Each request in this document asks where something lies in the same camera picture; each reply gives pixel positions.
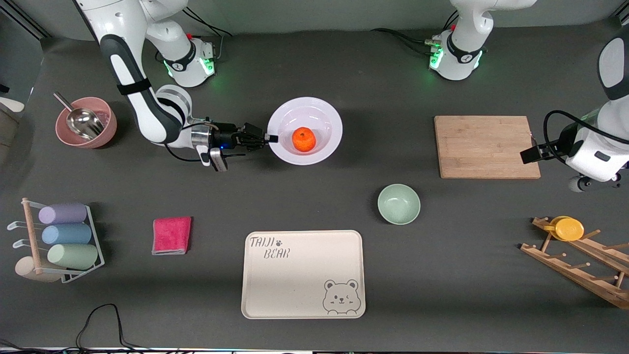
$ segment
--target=beige tray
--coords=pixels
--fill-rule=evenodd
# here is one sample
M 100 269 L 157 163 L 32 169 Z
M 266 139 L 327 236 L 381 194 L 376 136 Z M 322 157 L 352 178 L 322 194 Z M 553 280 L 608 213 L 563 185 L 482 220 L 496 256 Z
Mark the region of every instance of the beige tray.
M 353 230 L 251 233 L 245 243 L 241 310 L 249 319 L 362 316 L 360 234 Z

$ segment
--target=blue cup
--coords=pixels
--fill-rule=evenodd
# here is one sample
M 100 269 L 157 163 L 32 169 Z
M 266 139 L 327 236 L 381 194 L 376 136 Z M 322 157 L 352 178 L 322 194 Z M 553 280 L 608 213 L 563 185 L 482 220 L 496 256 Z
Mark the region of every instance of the blue cup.
M 91 239 L 92 228 L 83 223 L 51 225 L 42 232 L 42 240 L 46 244 L 87 244 Z

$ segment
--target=white cup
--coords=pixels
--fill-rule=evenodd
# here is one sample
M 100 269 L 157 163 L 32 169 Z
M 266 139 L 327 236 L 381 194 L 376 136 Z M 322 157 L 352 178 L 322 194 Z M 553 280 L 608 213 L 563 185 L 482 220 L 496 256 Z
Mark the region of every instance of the white cup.
M 41 260 L 41 263 L 42 263 L 42 268 L 65 269 L 64 267 L 54 265 L 51 262 L 44 259 Z M 56 282 L 57 280 L 61 279 L 61 277 L 63 276 L 63 274 L 53 274 L 53 273 L 35 274 L 35 262 L 33 262 L 33 257 L 31 256 L 22 257 L 15 264 L 15 273 L 17 275 L 25 277 L 26 279 L 38 280 L 39 282 L 44 282 L 44 283 Z

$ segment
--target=gray wall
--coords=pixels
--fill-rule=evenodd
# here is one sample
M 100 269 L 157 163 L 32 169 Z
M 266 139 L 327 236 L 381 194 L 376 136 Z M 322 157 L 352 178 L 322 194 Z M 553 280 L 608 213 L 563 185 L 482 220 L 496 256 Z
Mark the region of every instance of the gray wall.
M 15 0 L 57 37 L 91 39 L 72 0 Z M 529 9 L 494 13 L 496 26 L 581 25 L 609 16 L 623 0 L 538 0 Z M 448 0 L 190 0 L 211 24 L 233 33 L 307 30 L 438 28 L 454 10 Z M 203 25 L 174 16 L 185 31 L 205 35 Z
M 0 84 L 8 86 L 2 97 L 26 103 L 42 62 L 39 41 L 4 13 L 0 13 Z

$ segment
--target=pink towel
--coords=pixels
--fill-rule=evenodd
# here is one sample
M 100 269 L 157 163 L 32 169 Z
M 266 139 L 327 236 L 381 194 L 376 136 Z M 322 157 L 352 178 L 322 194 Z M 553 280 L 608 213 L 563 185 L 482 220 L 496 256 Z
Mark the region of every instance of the pink towel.
M 153 255 L 185 254 L 192 217 L 169 217 L 153 221 Z

